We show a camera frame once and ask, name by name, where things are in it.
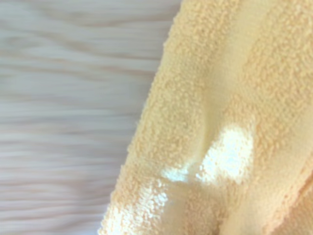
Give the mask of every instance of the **yellow towel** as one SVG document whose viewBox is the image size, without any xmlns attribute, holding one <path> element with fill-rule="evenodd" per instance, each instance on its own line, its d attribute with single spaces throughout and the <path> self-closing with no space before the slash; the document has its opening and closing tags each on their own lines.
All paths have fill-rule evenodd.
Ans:
<svg viewBox="0 0 313 235">
<path fill-rule="evenodd" d="M 184 0 L 100 235 L 313 234 L 313 1 Z"/>
</svg>

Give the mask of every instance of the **towel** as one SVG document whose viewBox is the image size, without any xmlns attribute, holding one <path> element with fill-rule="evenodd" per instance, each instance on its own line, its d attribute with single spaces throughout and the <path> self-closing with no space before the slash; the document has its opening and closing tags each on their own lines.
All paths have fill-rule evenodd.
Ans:
<svg viewBox="0 0 313 235">
<path fill-rule="evenodd" d="M 98 234 L 313 234 L 312 0 L 183 0 Z"/>
</svg>

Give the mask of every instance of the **light wood table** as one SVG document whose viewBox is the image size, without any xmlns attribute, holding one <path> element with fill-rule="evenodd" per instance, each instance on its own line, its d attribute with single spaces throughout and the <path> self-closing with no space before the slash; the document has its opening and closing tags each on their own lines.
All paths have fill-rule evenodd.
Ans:
<svg viewBox="0 0 313 235">
<path fill-rule="evenodd" d="M 95 235 L 180 0 L 0 1 L 0 235 Z"/>
</svg>

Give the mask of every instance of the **sunlight patch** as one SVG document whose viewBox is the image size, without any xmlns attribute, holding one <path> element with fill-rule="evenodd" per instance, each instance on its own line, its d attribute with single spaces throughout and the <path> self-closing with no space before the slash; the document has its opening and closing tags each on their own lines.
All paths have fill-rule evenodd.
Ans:
<svg viewBox="0 0 313 235">
<path fill-rule="evenodd" d="M 172 182 L 187 182 L 189 165 L 185 164 L 182 168 L 164 169 L 161 176 Z"/>
<path fill-rule="evenodd" d="M 99 234 L 106 234 L 106 231 L 111 234 L 136 233 L 144 222 L 151 219 L 160 220 L 168 197 L 164 190 L 159 193 L 164 187 L 162 182 L 157 180 L 156 184 L 150 183 L 149 186 L 142 188 L 134 203 L 122 208 L 112 204 L 106 215 L 105 231 L 100 229 Z"/>
<path fill-rule="evenodd" d="M 221 173 L 224 177 L 240 183 L 246 175 L 253 151 L 252 134 L 242 128 L 231 126 L 225 128 L 219 139 L 209 148 L 196 177 L 203 182 L 213 183 Z"/>
</svg>

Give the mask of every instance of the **wooden surface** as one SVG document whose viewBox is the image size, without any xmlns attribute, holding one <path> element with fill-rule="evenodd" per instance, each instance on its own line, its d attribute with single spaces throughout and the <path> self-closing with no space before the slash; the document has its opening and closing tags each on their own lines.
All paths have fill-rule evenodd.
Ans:
<svg viewBox="0 0 313 235">
<path fill-rule="evenodd" d="M 0 1 L 0 235 L 95 235 L 180 0 Z"/>
</svg>

